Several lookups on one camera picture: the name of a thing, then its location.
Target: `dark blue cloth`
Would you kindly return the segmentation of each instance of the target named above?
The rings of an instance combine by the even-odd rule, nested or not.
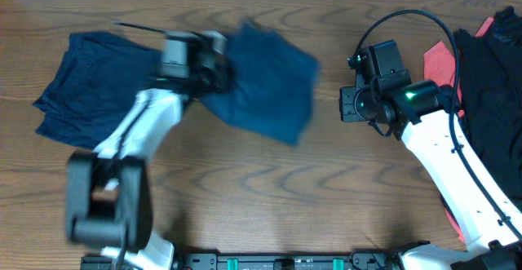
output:
[[[228,37],[232,89],[201,102],[227,124],[297,144],[312,115],[319,64],[274,31],[244,24]],[[106,32],[74,33],[55,80],[34,106],[40,135],[94,148],[129,112],[160,52]]]

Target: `black cloth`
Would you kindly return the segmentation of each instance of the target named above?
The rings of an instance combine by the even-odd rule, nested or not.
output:
[[[522,48],[515,42],[520,33],[513,31],[518,18],[513,14],[499,12],[482,38],[462,29],[454,36],[468,139],[498,186],[520,208]]]
[[[160,51],[111,33],[74,33],[53,82],[34,102],[45,113],[36,132],[93,149],[113,133],[156,71]],[[312,115],[319,65],[274,31],[244,24],[228,40],[232,90],[201,102],[226,123],[296,144]]]

